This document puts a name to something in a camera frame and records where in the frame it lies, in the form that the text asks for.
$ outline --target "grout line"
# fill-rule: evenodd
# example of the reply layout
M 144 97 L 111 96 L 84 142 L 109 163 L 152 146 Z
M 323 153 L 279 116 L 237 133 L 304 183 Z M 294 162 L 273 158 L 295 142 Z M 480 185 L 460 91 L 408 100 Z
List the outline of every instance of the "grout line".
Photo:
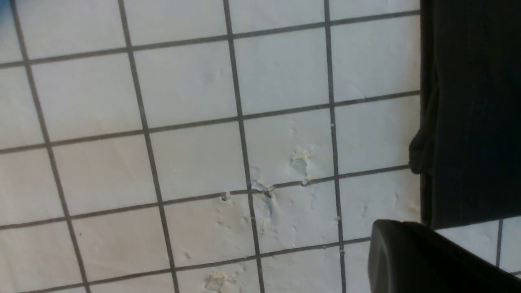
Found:
M 179 284 L 177 281 L 176 266 L 175 266 L 175 263 L 173 260 L 173 251 L 172 251 L 172 246 L 170 243 L 170 234 L 168 231 L 168 223 L 166 220 L 165 207 L 163 206 L 163 197 L 161 195 L 161 187 L 159 185 L 159 179 L 158 179 L 158 175 L 157 175 L 156 162 L 154 159 L 154 150 L 152 148 L 152 140 L 150 138 L 150 132 L 148 131 L 148 123 L 146 121 L 145 106 L 143 104 L 143 97 L 141 95 L 141 87 L 139 84 L 138 70 L 137 70 L 136 64 L 135 64 L 134 52 L 132 51 L 132 48 L 131 48 L 132 42 L 130 39 L 130 31 L 129 31 L 129 26 L 128 26 L 128 22 L 127 22 L 127 15 L 125 13 L 125 3 L 123 2 L 123 0 L 118 0 L 118 6 L 119 6 L 119 12 L 121 15 L 121 23 L 123 25 L 123 33 L 125 35 L 125 43 L 126 43 L 127 49 L 128 49 L 130 70 L 132 72 L 132 79 L 134 82 L 136 100 L 138 103 L 139 113 L 141 115 L 141 124 L 143 125 L 143 134 L 145 136 L 146 149 L 148 152 L 148 159 L 150 161 L 152 180 L 154 181 L 154 188 L 156 191 L 157 207 L 159 209 L 159 215 L 161 217 L 161 224 L 163 226 L 163 234 L 165 236 L 165 245 L 166 245 L 167 254 L 168 254 L 168 262 L 170 264 L 169 271 L 172 274 L 174 292 L 179 293 Z
M 56 159 L 54 157 L 53 148 L 51 146 L 51 140 L 49 138 L 49 133 L 47 132 L 47 125 L 45 124 L 45 118 L 43 116 L 42 105 L 40 104 L 40 99 L 38 97 L 38 92 L 36 90 L 36 83 L 34 82 L 34 75 L 32 73 L 31 65 L 27 62 L 29 60 L 29 55 L 27 53 L 25 40 L 23 38 L 22 26 L 21 26 L 21 23 L 20 23 L 20 16 L 18 15 L 18 9 L 16 7 L 16 1 L 15 0 L 11 0 L 10 2 L 11 2 L 11 12 L 13 14 L 13 19 L 14 19 L 14 22 L 15 22 L 16 35 L 18 37 L 18 43 L 20 45 L 20 52 L 22 53 L 22 58 L 24 60 L 24 65 L 25 65 L 25 68 L 26 68 L 27 79 L 28 79 L 28 82 L 29 82 L 29 88 L 31 90 L 31 95 L 32 95 L 33 102 L 34 102 L 34 107 L 36 109 L 36 114 L 38 116 L 38 121 L 40 123 L 40 129 L 42 131 L 42 136 L 43 136 L 43 139 L 44 139 L 44 142 L 45 142 L 45 147 L 47 149 L 47 155 L 49 157 L 49 163 L 51 165 L 51 169 L 52 169 L 52 172 L 53 172 L 53 176 L 54 176 L 54 180 L 55 180 L 55 184 L 56 184 L 56 189 L 57 189 L 58 196 L 59 196 L 60 203 L 61 203 L 61 208 L 62 208 L 64 216 L 65 216 L 64 218 L 65 218 L 65 220 L 67 222 L 67 228 L 69 230 L 69 235 L 70 235 L 70 238 L 71 238 L 72 246 L 74 248 L 74 253 L 76 255 L 76 260 L 78 262 L 78 269 L 80 271 L 81 280 L 83 282 L 83 286 L 85 287 L 85 292 L 86 293 L 91 293 L 89 284 L 87 283 L 87 276 L 86 276 L 86 273 L 85 273 L 85 267 L 83 265 L 83 260 L 82 260 L 82 257 L 81 257 L 80 248 L 78 246 L 78 240 L 76 239 L 76 234 L 74 232 L 74 227 L 72 226 L 72 221 L 71 221 L 71 218 L 70 218 L 69 209 L 67 207 L 67 202 L 65 200 L 65 194 L 64 194 L 63 186 L 61 185 L 60 175 L 59 175 L 59 172 L 58 172 L 58 166 L 56 164 Z
M 264 293 L 264 277 L 262 270 L 262 261 L 261 261 L 261 253 L 259 248 L 259 239 L 257 234 L 257 221 L 255 219 L 255 209 L 253 207 L 253 194 L 252 194 L 252 185 L 251 185 L 251 177 L 250 177 L 250 163 L 248 161 L 248 151 L 246 146 L 246 133 L 244 130 L 244 117 L 242 116 L 242 105 L 241 105 L 241 92 L 239 88 L 239 74 L 237 71 L 237 60 L 235 58 L 235 45 L 233 43 L 233 30 L 231 25 L 231 16 L 230 16 L 230 3 L 228 0 L 222 0 L 222 4 L 225 12 L 225 20 L 226 20 L 226 33 L 228 35 L 228 48 L 230 50 L 230 64 L 231 71 L 233 76 L 233 89 L 235 92 L 235 103 L 237 106 L 237 117 L 239 119 L 239 134 L 241 137 L 241 149 L 242 149 L 242 160 L 244 164 L 244 179 L 246 181 L 247 193 L 248 193 L 248 207 L 250 209 L 250 221 L 252 224 L 252 235 L 253 235 L 253 244 L 255 247 L 255 259 L 257 263 L 257 274 L 259 280 L 259 292 Z
M 384 101 L 384 100 L 397 99 L 399 97 L 418 95 L 418 94 L 419 94 L 419 91 L 402 92 L 402 93 L 395 93 L 395 94 L 367 97 L 367 98 L 357 99 L 357 100 L 335 102 L 334 106 L 335 107 L 342 107 L 342 106 L 349 106 L 349 105 L 361 104 L 361 103 L 379 102 L 379 101 Z M 258 118 L 286 115 L 286 114 L 294 114 L 294 113 L 300 113 L 300 112 L 309 112 L 309 111 L 315 111 L 315 110 L 319 110 L 319 109 L 326 109 L 326 108 L 329 108 L 329 107 L 330 107 L 329 103 L 327 103 L 327 104 L 319 104 L 319 105 L 313 105 L 313 106 L 305 106 L 305 107 L 290 108 L 290 109 L 283 109 L 283 110 L 270 111 L 270 112 L 262 112 L 262 113 L 256 113 L 256 114 L 248 114 L 248 115 L 243 115 L 242 119 L 243 120 L 250 120 L 250 119 L 258 119 Z M 156 132 L 171 131 L 171 130 L 178 130 L 178 129 L 184 129 L 184 128 L 192 128 L 192 127 L 200 127 L 200 126 L 208 126 L 208 125 L 214 125 L 214 124 L 228 123 L 228 122 L 233 122 L 233 121 L 239 121 L 238 116 L 227 117 L 227 118 L 219 118 L 219 119 L 213 119 L 213 120 L 204 120 L 204 121 L 190 122 L 190 123 L 184 123 L 184 124 L 174 124 L 174 125 L 153 127 L 153 128 L 149 128 L 148 132 L 149 133 L 156 133 Z M 108 134 L 104 134 L 104 135 L 96 135 L 96 136 L 89 136 L 89 137 L 82 137 L 82 138 L 58 140 L 58 141 L 51 142 L 51 146 L 58 147 L 58 146 L 61 146 L 61 145 L 83 143 L 83 142 L 104 140 L 104 139 L 111 139 L 111 138 L 119 138 L 119 137 L 127 137 L 127 136 L 133 136 L 133 135 L 143 135 L 143 134 L 144 134 L 144 130 L 137 129 L 137 130 L 124 131 L 124 132 L 108 133 Z M 45 148 L 45 143 L 16 146 L 16 147 L 13 147 L 13 148 L 1 149 L 0 150 L 0 155 L 8 154 L 8 153 L 30 151 L 30 150 L 37 150 L 37 149 L 42 149 L 42 148 Z
M 0 150 L 0 155 L 24 152 L 24 151 L 31 151 L 31 150 L 37 150 L 37 149 L 43 149 L 43 148 L 45 148 L 45 143 L 15 146 L 14 148 Z
M 498 223 L 498 243 L 495 247 L 495 265 L 499 267 L 501 261 L 501 242 L 503 241 L 503 219 Z
M 220 261 L 220 262 L 187 265 L 187 266 L 178 267 L 176 270 L 178 272 L 189 271 L 189 270 L 197 270 L 197 269 L 200 269 L 200 268 L 216 267 L 216 266 L 221 266 L 221 265 L 226 265 L 226 264 L 233 264 L 233 263 L 240 263 L 240 262 L 256 260 L 256 259 L 257 259 L 257 256 L 256 255 L 252 255 L 252 256 L 249 256 L 249 257 L 243 257 L 243 258 L 226 260 L 226 261 Z
M 365 238 L 352 239 L 352 240 L 348 240 L 348 241 L 344 241 L 344 242 L 332 242 L 332 243 L 325 243 L 325 244 L 313 245 L 313 246 L 288 248 L 288 249 L 282 249 L 282 250 L 262 253 L 262 254 L 260 254 L 260 257 L 268 258 L 268 257 L 276 256 L 276 255 L 289 254 L 289 253 L 300 252 L 300 251 L 325 249 L 325 248 L 330 248 L 330 247 L 338 247 L 338 246 L 343 246 L 343 245 L 349 245 L 349 244 L 361 243 L 361 242 L 369 242 L 369 241 L 370 241 L 370 237 L 365 237 Z M 225 260 L 225 261 L 219 261 L 219 262 L 180 266 L 180 267 L 176 268 L 175 271 L 176 272 L 191 271 L 191 270 L 197 270 L 197 269 L 201 269 L 201 268 L 241 263 L 241 262 L 251 261 L 251 260 L 256 260 L 256 259 L 257 259 L 256 255 L 251 255 L 251 256 L 247 256 L 247 257 L 243 257 L 243 258 L 231 259 L 231 260 Z M 149 271 L 149 272 L 143 272 L 143 273 L 137 273 L 137 274 L 124 275 L 124 276 L 119 276 L 119 277 L 114 277 L 114 278 L 95 280 L 95 281 L 89 282 L 89 285 L 92 286 L 92 285 L 106 284 L 106 283 L 118 282 L 118 281 L 122 281 L 122 280 L 134 279 L 134 278 L 139 278 L 139 277 L 144 277 L 144 276 L 166 274 L 166 273 L 170 273 L 171 271 L 172 271 L 171 269 L 165 268 L 163 270 Z M 83 284 L 79 283 L 79 284 L 71 284 L 71 285 L 65 285 L 65 286 L 59 286 L 59 287 L 52 287 L 52 288 L 47 288 L 47 289 L 39 289 L 39 290 L 34 290 L 34 291 L 26 291 L 26 292 L 22 292 L 22 293 L 48 293 L 48 292 L 54 292 L 54 291 L 59 291 L 59 290 L 63 290 L 63 289 L 77 288 L 77 287 L 81 287 L 81 286 L 83 286 Z
M 414 16 L 414 15 L 419 15 L 419 14 L 420 14 L 420 10 L 410 10 L 410 11 L 402 11 L 402 12 L 395 12 L 395 13 L 385 13 L 385 14 L 377 14 L 377 15 L 370 15 L 370 16 L 345 18 L 345 19 L 332 20 L 331 26 L 350 25 L 352 23 L 357 23 L 357 22 L 383 20 L 383 19 L 390 19 L 390 18 Z
M 340 200 L 340 181 L 338 171 L 338 143 L 337 143 L 337 122 L 335 118 L 334 88 L 333 88 L 333 61 L 331 49 L 331 20 L 329 15 L 329 0 L 324 0 L 324 20 L 326 31 L 326 58 L 327 58 L 327 79 L 329 90 L 329 115 L 331 117 L 331 145 L 333 147 L 333 171 L 334 171 L 334 195 L 337 206 L 337 223 L 338 223 L 338 242 L 344 242 L 344 230 L 342 225 L 342 206 Z M 346 292 L 346 276 L 345 276 L 345 257 L 344 246 L 339 247 L 340 250 L 340 279 L 342 282 L 342 293 Z
M 335 178 L 338 178 L 338 179 L 351 178 L 351 177 L 386 173 L 386 172 L 405 170 L 405 169 L 408 169 L 408 165 L 367 170 L 367 171 L 354 172 L 354 173 L 346 173 L 346 174 L 341 174 L 336 177 L 329 176 L 329 177 L 324 177 L 324 178 L 312 179 L 309 181 L 308 184 L 306 184 L 304 186 L 307 187 L 307 186 L 310 186 L 313 184 L 319 184 L 322 182 L 332 181 L 332 180 L 335 180 Z M 286 183 L 280 183 L 280 184 L 274 185 L 274 187 L 277 189 L 284 188 L 284 187 L 291 187 L 291 186 L 302 186 L 302 182 L 301 181 L 292 181 L 292 182 L 286 182 Z M 252 194 L 262 194 L 261 191 L 256 191 L 256 190 L 252 190 L 251 192 L 252 192 Z M 185 202 L 192 202 L 192 201 L 199 201 L 199 200 L 213 199 L 213 198 L 222 197 L 223 194 L 224 194 L 224 192 L 219 192 L 219 193 L 205 194 L 205 195 L 196 196 L 196 197 L 166 200 L 166 201 L 163 201 L 163 206 L 171 205 L 171 204 L 185 203 Z M 234 191 L 230 191 L 230 194 L 231 195 L 248 194 L 248 190 L 234 190 Z M 123 213 L 123 212 L 128 212 L 128 211 L 147 209 L 149 207 L 155 207 L 155 206 L 159 206 L 159 204 L 157 202 L 153 202 L 153 203 L 132 205 L 132 206 L 126 206 L 126 207 L 119 207 L 116 209 L 96 211 L 96 212 L 90 212 L 90 213 L 84 213 L 84 214 L 78 214 L 78 215 L 71 215 L 70 218 L 71 219 L 83 219 L 83 218 L 90 218 L 90 217 L 96 217 L 96 216 L 102 216 L 102 215 L 117 214 L 117 213 Z M 0 226 L 0 231 L 16 229 L 16 228 L 33 227 L 33 226 L 39 226 L 39 225 L 45 225 L 45 224 L 57 223 L 57 222 L 63 222 L 63 221 L 66 221 L 65 217 L 50 218 L 50 219 L 26 222 L 26 223 L 21 223 L 21 224 L 7 224 L 7 225 Z
M 382 19 L 390 19 L 390 18 L 399 18 L 399 17 L 406 17 L 406 16 L 414 16 L 414 15 L 419 15 L 419 10 L 411 10 L 411 11 L 404 11 L 404 12 L 398 12 L 398 13 L 388 13 L 388 14 L 379 14 L 379 15 L 364 16 L 364 17 L 338 19 L 338 20 L 331 21 L 330 24 L 331 24 L 331 26 L 348 25 L 348 24 L 357 23 L 357 22 L 374 21 L 374 20 L 382 20 Z M 326 25 L 325 22 L 315 22 L 315 23 L 308 23 L 308 24 L 305 24 L 305 25 L 298 25 L 298 26 L 291 26 L 291 27 L 283 27 L 283 28 L 276 28 L 276 29 L 269 29 L 269 30 L 260 30 L 260 31 L 253 31 L 253 32 L 237 33 L 237 34 L 232 34 L 232 38 L 233 39 L 242 39 L 242 38 L 251 38 L 251 37 L 262 36 L 262 35 L 271 35 L 271 34 L 279 34 L 279 33 L 285 33 L 285 32 L 317 29 L 317 28 L 323 28 L 323 27 L 325 27 L 325 25 Z M 219 42 L 219 41 L 225 41 L 227 39 L 228 39 L 227 35 L 209 36 L 209 37 L 205 37 L 205 38 L 188 39 L 188 40 L 180 40 L 180 41 L 170 41 L 170 42 L 153 43 L 153 44 L 136 45 L 136 46 L 132 46 L 131 45 L 131 46 L 128 46 L 128 47 L 111 48 L 111 49 L 105 49 L 105 50 L 99 50 L 99 51 L 75 53 L 75 54 L 62 55 L 62 56 L 52 56 L 52 57 L 36 58 L 36 59 L 32 59 L 32 60 L 27 60 L 27 62 L 29 62 L 30 64 L 43 64 L 43 63 L 59 62 L 59 61 L 65 61 L 65 60 L 74 60 L 74 59 L 81 59 L 81 58 L 88 58 L 88 57 L 95 57 L 95 56 L 105 56 L 105 55 L 110 55 L 110 54 L 119 54 L 119 53 L 128 52 L 128 50 L 131 50 L 131 51 L 143 51 L 143 50 L 152 50 L 152 49 L 156 49 L 156 48 L 168 48 L 168 47 L 176 47 L 176 46 L 185 46 L 185 45 L 193 45 L 193 44 L 203 44 L 203 43 Z M 15 62 L 1 63 L 0 64 L 0 69 L 23 66 L 25 63 L 26 63 L 25 61 L 15 61 Z

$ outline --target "dark grout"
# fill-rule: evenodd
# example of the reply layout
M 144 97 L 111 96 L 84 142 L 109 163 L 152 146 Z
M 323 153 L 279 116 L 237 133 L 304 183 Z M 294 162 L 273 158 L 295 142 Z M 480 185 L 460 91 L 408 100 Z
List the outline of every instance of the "dark grout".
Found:
M 399 17 L 414 16 L 414 15 L 419 15 L 419 10 L 332 20 L 330 22 L 330 24 L 331 24 L 331 26 L 339 26 L 339 25 L 348 25 L 348 24 L 358 23 L 358 22 L 399 18 Z M 325 27 L 325 25 L 326 25 L 325 22 L 307 23 L 304 25 L 297 25 L 297 26 L 290 26 L 290 27 L 283 27 L 283 28 L 276 28 L 276 29 L 269 29 L 269 30 L 236 33 L 236 34 L 232 35 L 232 38 L 233 39 L 243 39 L 243 38 L 252 38 L 252 37 L 262 36 L 262 35 L 271 35 L 271 34 L 280 34 L 280 33 L 293 32 L 293 31 L 317 29 L 317 28 L 323 28 L 323 27 Z M 193 45 L 193 44 L 220 42 L 220 41 L 226 41 L 227 39 L 228 39 L 227 35 L 218 35 L 218 36 L 209 36 L 209 37 L 205 37 L 205 38 L 196 38 L 196 39 L 188 39 L 188 40 L 180 40 L 180 41 L 170 41 L 170 42 L 161 42 L 161 43 L 153 43 L 153 44 L 145 44 L 145 45 L 135 45 L 135 46 L 131 45 L 130 47 L 110 48 L 110 49 L 105 49 L 105 50 L 82 52 L 82 53 L 75 53 L 75 54 L 69 54 L 69 55 L 36 58 L 36 59 L 28 60 L 28 62 L 31 65 L 44 64 L 44 63 L 59 62 L 59 61 L 65 61 L 65 60 L 74 60 L 74 59 L 89 58 L 89 57 L 95 57 L 95 56 L 119 54 L 119 53 L 128 52 L 128 50 L 132 50 L 132 51 L 136 52 L 136 51 L 143 51 L 143 50 L 153 50 L 153 49 L 157 49 L 157 48 L 168 48 L 168 47 L 185 46 L 185 45 Z M 1 63 L 0 69 L 23 66 L 24 64 L 25 64 L 24 61 Z
M 152 140 L 150 138 L 150 132 L 148 129 L 148 122 L 146 120 L 145 106 L 143 104 L 143 96 L 141 93 L 141 86 L 139 83 L 138 69 L 136 67 L 134 52 L 132 50 L 132 42 L 130 38 L 130 31 L 127 21 L 127 14 L 125 12 L 125 3 L 123 0 L 118 0 L 119 13 L 121 16 L 121 24 L 123 26 L 123 34 L 125 35 L 125 44 L 127 46 L 127 54 L 130 63 L 130 71 L 132 73 L 132 80 L 134 83 L 134 90 L 136 101 L 138 103 L 139 114 L 141 116 L 141 124 L 143 126 L 143 135 L 145 136 L 146 150 L 148 153 L 148 160 L 150 162 L 150 170 L 152 173 L 152 181 L 154 182 L 154 189 L 157 198 L 157 207 L 159 209 L 159 217 L 161 219 L 161 225 L 163 227 L 163 234 L 165 237 L 165 246 L 168 255 L 168 262 L 170 265 L 169 271 L 172 274 L 173 290 L 175 293 L 179 293 L 179 283 L 176 275 L 176 265 L 173 259 L 173 250 L 170 243 L 170 232 L 168 231 L 168 223 L 166 220 L 165 207 L 163 206 L 163 197 L 161 195 L 161 187 L 159 185 L 159 178 L 157 175 L 156 161 L 154 159 L 154 150 L 152 148 Z
M 501 262 L 501 242 L 503 240 L 503 219 L 498 223 L 498 242 L 495 247 L 495 265 L 499 267 Z
M 29 89 L 31 90 L 31 96 L 32 96 L 34 107 L 36 110 L 36 115 L 38 116 L 38 122 L 40 124 L 40 130 L 42 132 L 42 137 L 45 142 L 45 148 L 47 149 L 47 155 L 49 158 L 49 163 L 51 165 L 51 170 L 53 172 L 53 177 L 54 177 L 54 181 L 56 184 L 56 190 L 58 192 L 61 208 L 64 213 L 64 218 L 67 223 L 67 228 L 69 230 L 69 235 L 71 238 L 72 246 L 74 249 L 74 253 L 76 255 L 76 260 L 78 262 L 78 269 L 80 271 L 81 280 L 83 282 L 83 287 L 85 288 L 85 292 L 91 293 L 90 287 L 87 283 L 87 276 L 85 273 L 85 267 L 83 265 L 83 259 L 81 257 L 80 248 L 78 246 L 78 240 L 76 239 L 74 227 L 72 226 L 72 221 L 70 219 L 69 208 L 67 207 L 67 202 L 65 200 L 65 194 L 64 194 L 63 186 L 61 184 L 60 175 L 58 172 L 58 166 L 56 164 L 56 159 L 54 157 L 53 148 L 51 147 L 51 139 L 49 138 L 49 133 L 47 131 L 47 125 L 45 124 L 45 118 L 43 115 L 42 105 L 40 103 L 40 98 L 38 97 L 38 92 L 36 90 L 36 83 L 34 81 L 34 75 L 32 73 L 31 65 L 29 64 L 29 55 L 28 55 L 27 47 L 26 47 L 25 40 L 23 37 L 22 25 L 20 23 L 20 17 L 18 15 L 17 4 L 16 4 L 15 0 L 11 0 L 10 4 L 11 4 L 11 12 L 13 14 L 13 20 L 15 23 L 15 30 L 16 30 L 16 35 L 18 38 L 18 44 L 20 46 L 20 52 L 22 54 L 24 66 L 26 69 L 27 80 L 29 82 Z
M 259 292 L 264 293 L 264 277 L 261 262 L 261 253 L 259 248 L 259 239 L 257 234 L 257 221 L 255 219 L 255 209 L 253 208 L 253 194 L 250 176 L 250 163 L 248 161 L 248 150 L 246 146 L 246 133 L 244 130 L 244 117 L 242 114 L 241 92 L 239 88 L 239 74 L 237 72 L 237 60 L 235 58 L 235 45 L 233 43 L 233 30 L 231 25 L 230 3 L 228 0 L 222 0 L 225 12 L 226 33 L 228 36 L 228 49 L 230 51 L 230 65 L 233 77 L 233 90 L 235 93 L 235 106 L 237 108 L 237 118 L 239 123 L 239 135 L 241 138 L 242 161 L 244 165 L 244 180 L 246 181 L 246 190 L 248 194 L 248 208 L 250 210 L 250 222 L 252 225 L 253 245 L 255 248 L 255 260 L 257 264 L 257 274 L 259 281 Z

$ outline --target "tiled floor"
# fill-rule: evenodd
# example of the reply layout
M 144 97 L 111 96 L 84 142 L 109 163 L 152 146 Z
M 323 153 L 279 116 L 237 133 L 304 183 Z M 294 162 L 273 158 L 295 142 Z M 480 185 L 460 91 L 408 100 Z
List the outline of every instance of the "tiled floor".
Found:
M 418 9 L 0 0 L 0 292 L 369 292 L 372 222 L 419 220 Z M 519 272 L 519 221 L 440 233 Z

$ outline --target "white tile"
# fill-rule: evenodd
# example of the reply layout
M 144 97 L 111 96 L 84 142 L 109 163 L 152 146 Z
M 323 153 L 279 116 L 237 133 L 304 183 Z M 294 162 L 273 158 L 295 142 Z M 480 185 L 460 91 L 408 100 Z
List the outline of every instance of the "white tile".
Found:
M 23 67 L 0 70 L 0 149 L 43 142 Z
M 72 221 L 89 280 L 169 268 L 159 209 Z
M 82 287 L 78 287 L 78 288 L 65 289 L 65 290 L 53 291 L 53 292 L 54 293 L 85 293 L 85 288 L 82 286 Z
M 64 215 L 46 149 L 0 155 L 0 186 L 0 225 Z
M 11 4 L 0 1 L 0 63 L 22 60 Z
M 334 99 L 419 90 L 419 26 L 411 16 L 332 27 Z
M 263 258 L 266 293 L 342 291 L 338 247 Z
M 33 66 L 51 140 L 142 128 L 126 54 Z
M 253 195 L 261 253 L 338 241 L 334 182 Z
M 2 293 L 81 283 L 66 223 L 4 230 L 0 245 Z
M 521 217 L 505 219 L 499 266 L 507 272 L 521 271 Z
M 406 165 L 419 129 L 418 96 L 335 109 L 339 172 Z
M 245 114 L 328 103 L 324 29 L 235 40 Z
M 495 264 L 498 246 L 498 221 L 437 230 L 448 240 L 476 256 Z
M 420 9 L 419 0 L 331 0 L 331 20 Z
M 163 199 L 246 188 L 237 123 L 152 134 Z
M 91 286 L 92 293 L 172 293 L 172 274 L 161 274 Z
M 245 194 L 165 207 L 176 266 L 248 257 L 255 254 Z
M 226 35 L 221 0 L 125 0 L 133 45 Z
M 258 293 L 256 261 L 227 264 L 177 273 L 180 293 Z
M 17 1 L 30 58 L 125 47 L 116 0 Z
M 136 52 L 150 127 L 237 115 L 228 42 Z
M 322 0 L 230 0 L 233 32 L 249 32 L 324 21 Z
M 419 176 L 409 170 L 340 180 L 344 240 L 370 237 L 380 218 L 420 221 Z
M 273 185 L 333 175 L 328 109 L 251 119 L 244 129 L 252 180 Z M 299 154 L 308 155 L 305 170 L 292 164 Z
M 346 293 L 371 293 L 367 263 L 369 242 L 344 246 Z
M 143 136 L 58 146 L 54 154 L 72 215 L 157 200 Z

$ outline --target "dark object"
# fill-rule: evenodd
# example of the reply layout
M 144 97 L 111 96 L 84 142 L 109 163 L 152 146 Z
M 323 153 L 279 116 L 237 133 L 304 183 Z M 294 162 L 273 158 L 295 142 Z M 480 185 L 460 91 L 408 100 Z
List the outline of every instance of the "dark object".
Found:
M 521 215 L 521 1 L 421 2 L 421 219 L 432 228 Z
M 372 293 L 521 292 L 521 280 L 418 223 L 375 221 L 368 272 Z

